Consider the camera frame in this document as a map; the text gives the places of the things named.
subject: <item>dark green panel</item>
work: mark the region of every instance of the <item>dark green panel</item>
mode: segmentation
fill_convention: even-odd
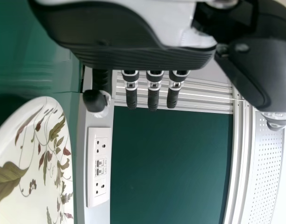
[[[0,94],[79,91],[80,64],[51,40],[26,0],[0,0]]]
[[[115,107],[111,224],[221,224],[233,116]]]

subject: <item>leaf pattern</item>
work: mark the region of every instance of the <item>leaf pattern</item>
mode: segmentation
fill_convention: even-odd
[[[39,160],[39,167],[38,167],[38,169],[40,169],[41,165],[43,164],[44,157],[45,157],[45,153],[42,154],[42,156],[41,156],[41,158]]]
[[[61,163],[58,161],[57,167],[60,167],[62,170],[69,167],[69,159],[66,160],[66,163],[64,165],[61,165]]]
[[[62,192],[61,192],[61,194],[64,193],[65,188],[66,188],[66,185],[65,185],[64,181],[62,181]]]
[[[61,118],[62,116],[64,116],[64,112],[62,112],[61,116],[59,118]]]
[[[56,148],[56,154],[58,154],[61,151],[59,147]]]
[[[53,109],[54,109],[54,108],[51,108],[50,111],[46,114],[46,116],[49,115],[49,113],[52,112]]]
[[[71,152],[68,151],[68,149],[66,148],[66,146],[63,149],[63,154],[64,155],[71,155]]]
[[[71,199],[71,197],[72,197],[72,194],[73,193],[70,193],[70,194],[65,194],[65,195],[62,195],[61,196],[61,202],[62,202],[62,204],[65,204],[65,203],[67,203],[67,202],[69,202],[69,200]]]
[[[53,154],[48,151],[48,161],[51,160],[52,156],[53,156]]]
[[[43,122],[44,117],[37,123],[35,130],[37,132],[39,132],[40,128],[41,128],[41,123]]]
[[[45,179],[46,179],[46,169],[48,167],[48,157],[45,153],[44,156],[44,161],[43,161],[43,181],[44,181],[44,185],[45,185]]]
[[[48,224],[52,224],[48,207],[46,207],[46,217],[47,217],[47,220],[48,220]]]
[[[59,145],[61,145],[62,141],[64,139],[64,136],[62,138],[59,139],[59,141],[57,142],[56,146],[58,147]]]
[[[28,168],[18,168],[12,162],[6,162],[3,167],[0,167],[0,202],[3,198],[10,195],[27,170]]]
[[[64,213],[64,215],[65,215],[67,218],[72,218],[72,219],[73,219],[72,214]]]
[[[62,121],[56,123],[55,126],[50,130],[49,140],[53,141],[56,137],[59,137],[58,133],[61,131],[61,128],[64,127],[65,117],[63,117]]]
[[[59,210],[60,210],[60,203],[59,203],[59,200],[57,198],[57,211],[59,212]]]
[[[20,136],[20,134],[22,133],[23,129],[25,128],[25,126],[27,126],[30,121],[41,111],[43,107],[41,107],[38,111],[36,111],[31,117],[29,117],[22,125],[21,127],[17,130],[17,133],[16,133],[16,137],[15,137],[15,145],[16,145],[16,142],[18,140],[18,137]]]

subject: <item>metal frame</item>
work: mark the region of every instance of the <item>metal frame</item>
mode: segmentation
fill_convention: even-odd
[[[114,70],[113,74],[117,74],[115,105],[127,106],[121,71]],[[140,71],[139,74],[137,107],[148,108],[146,72]],[[166,106],[168,88],[169,73],[165,71],[159,93],[158,109],[170,110]],[[179,93],[178,104],[173,110],[232,114],[233,100],[232,85],[188,77]]]
[[[233,148],[229,178],[228,198],[223,224],[240,224],[248,191],[251,189],[255,153],[256,110],[233,87]],[[283,149],[286,147],[284,130]]]

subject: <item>electrical outlet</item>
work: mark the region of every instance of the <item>electrical outlet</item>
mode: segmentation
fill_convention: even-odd
[[[87,207],[110,199],[112,129],[89,127],[87,132]]]
[[[94,182],[94,197],[98,197],[107,192],[107,179],[101,179]]]
[[[95,155],[105,155],[107,154],[108,142],[107,138],[96,138],[94,145]]]

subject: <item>black plastic panel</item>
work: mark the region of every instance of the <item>black plastic panel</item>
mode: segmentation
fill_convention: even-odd
[[[59,45],[70,49],[86,66],[117,70],[197,70],[215,47],[167,47],[133,11],[117,4],[80,2],[60,6],[30,6]]]

